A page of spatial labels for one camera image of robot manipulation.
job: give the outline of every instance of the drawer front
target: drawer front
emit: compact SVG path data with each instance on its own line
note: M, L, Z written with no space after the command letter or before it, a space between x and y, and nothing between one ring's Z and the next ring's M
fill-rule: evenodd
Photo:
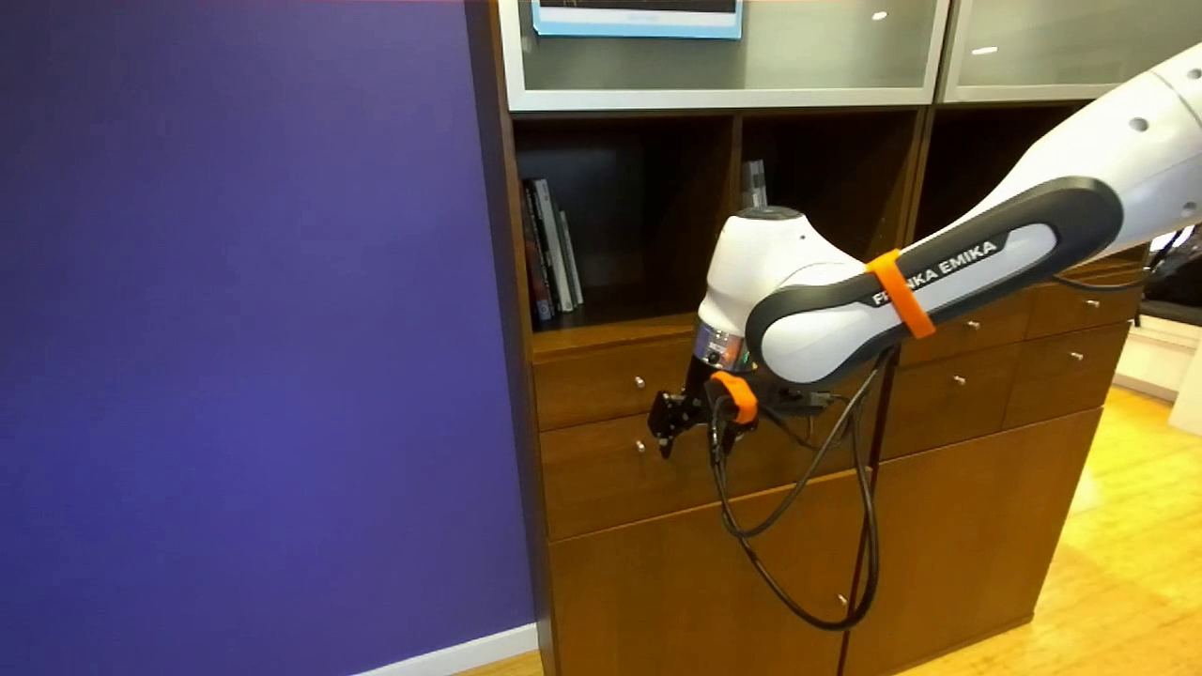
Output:
M860 406L855 436L834 445L820 473L853 465L853 445L860 445L865 456L873 452L875 406L879 391ZM820 448L825 424L834 424L834 411L825 416L789 421L810 448ZM816 457L810 448L759 421L729 457L729 492L743 496L789 483ZM660 457L646 436L646 416L542 432L542 477L553 541L712 505L716 496L704 427L685 432L671 457Z
M1112 388L1126 322L1053 334L1023 346L1008 424L1097 411Z
M1066 286L1027 288L1027 339L1066 334L1082 328L1132 322L1143 294L1078 294Z
M561 353L533 363L536 424L646 413L657 391L679 391L691 339L637 341L616 348Z
M1017 346L908 363L894 377L884 456L913 456L998 432Z
M902 363L948 361L975 348L1015 346L1027 329L1027 299L1008 298L938 322L924 341L905 341Z

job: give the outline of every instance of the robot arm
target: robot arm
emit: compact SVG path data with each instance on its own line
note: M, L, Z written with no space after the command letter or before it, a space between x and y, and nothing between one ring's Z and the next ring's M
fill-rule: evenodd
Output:
M1200 219L1202 46L1097 96L1032 142L965 219L869 268L798 212L729 219L687 391L749 361L794 388L831 383L953 312ZM670 445L679 421L654 413L651 427Z

